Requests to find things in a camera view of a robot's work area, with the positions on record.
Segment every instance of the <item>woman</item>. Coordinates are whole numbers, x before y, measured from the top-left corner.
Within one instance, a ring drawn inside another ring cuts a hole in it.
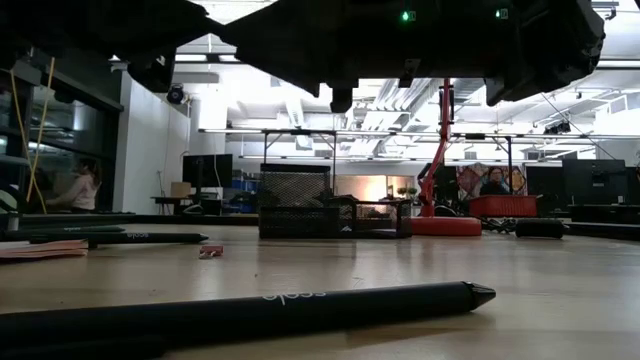
[[[482,185],[480,196],[484,195],[509,195],[509,191],[502,185],[504,174],[498,167],[489,168],[489,181]]]
[[[93,159],[80,159],[78,177],[66,193],[47,200],[49,206],[70,207],[71,212],[86,214],[96,208],[96,194],[100,188],[100,166]]]

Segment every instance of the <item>desk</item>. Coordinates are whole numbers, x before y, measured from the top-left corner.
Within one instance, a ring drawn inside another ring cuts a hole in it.
[[[191,201],[191,198],[181,198],[181,197],[152,196],[151,198],[155,201],[156,205],[162,206],[162,211],[161,211],[162,215],[165,215],[164,213],[165,205],[173,205],[174,215],[182,214],[182,209],[180,208],[180,205],[182,205],[182,202]]]
[[[187,349],[165,358],[628,360],[640,353],[635,305],[640,247],[632,243],[573,236],[516,240],[497,234],[266,242],[251,227],[124,227],[205,233],[210,243],[224,244],[224,255],[198,260],[196,245],[105,246],[86,258],[1,265],[0,312],[466,279],[494,287],[498,297],[462,316]]]
[[[593,223],[640,223],[638,205],[569,205],[571,221]]]

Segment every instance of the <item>ceiling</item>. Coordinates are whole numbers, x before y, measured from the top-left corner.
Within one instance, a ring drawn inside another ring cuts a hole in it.
[[[273,0],[193,0],[204,6],[210,16],[222,23],[257,11]],[[619,0],[617,16],[606,21],[607,39],[603,49],[606,59],[640,60],[640,11],[634,0]],[[178,49],[179,53],[233,53],[235,49],[211,35]],[[300,117],[302,126],[325,128],[330,113],[330,89],[322,86],[320,96],[280,82],[243,64],[209,64],[176,66],[176,73],[216,73],[228,102],[228,120],[234,127],[270,127],[274,120],[293,123]],[[367,79],[354,89],[354,108],[340,126],[346,130],[435,131],[437,128],[437,87],[441,80],[414,81],[410,89],[398,89],[395,80]],[[205,85],[185,85],[198,93]],[[640,92],[640,71],[596,71],[591,76],[550,94],[536,95],[515,103],[485,105],[485,88],[481,79],[456,79],[456,118],[459,132],[531,132],[542,133],[545,124],[570,116],[572,121],[589,128],[598,109],[629,93]]]

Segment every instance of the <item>stylus pen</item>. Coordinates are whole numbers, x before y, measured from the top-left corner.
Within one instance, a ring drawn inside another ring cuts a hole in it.
[[[28,238],[32,244],[44,244],[53,241],[86,239],[91,245],[115,244],[197,244],[209,237],[197,233],[102,233],[102,232],[49,232],[31,234]]]
[[[65,227],[65,228],[49,228],[49,229],[30,229],[30,230],[17,230],[17,231],[9,231],[6,234],[9,235],[10,238],[22,238],[28,240],[34,234],[43,234],[43,233],[121,233],[124,232],[125,229],[119,226],[88,226],[88,227]]]
[[[0,348],[141,335],[175,346],[346,329],[472,311],[496,296],[451,282],[0,315]]]

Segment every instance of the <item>black metal basket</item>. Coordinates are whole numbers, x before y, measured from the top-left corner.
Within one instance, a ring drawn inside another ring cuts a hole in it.
[[[258,191],[261,238],[334,237],[338,209],[331,198],[329,166],[262,164]]]
[[[411,201],[333,197],[331,167],[262,164],[260,238],[405,238]]]
[[[357,201],[335,197],[329,206],[338,207],[340,237],[406,238],[412,235],[411,201]]]

